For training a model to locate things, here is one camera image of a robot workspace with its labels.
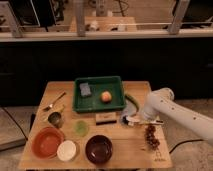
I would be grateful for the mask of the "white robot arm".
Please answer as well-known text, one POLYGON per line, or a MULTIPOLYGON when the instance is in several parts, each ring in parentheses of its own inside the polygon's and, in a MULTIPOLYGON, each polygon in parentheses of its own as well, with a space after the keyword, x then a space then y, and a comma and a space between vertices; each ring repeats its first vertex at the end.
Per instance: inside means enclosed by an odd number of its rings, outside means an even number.
POLYGON ((142 114, 148 121, 153 121, 159 114, 165 114, 213 146, 213 118, 176 104, 170 88, 149 92, 142 114))

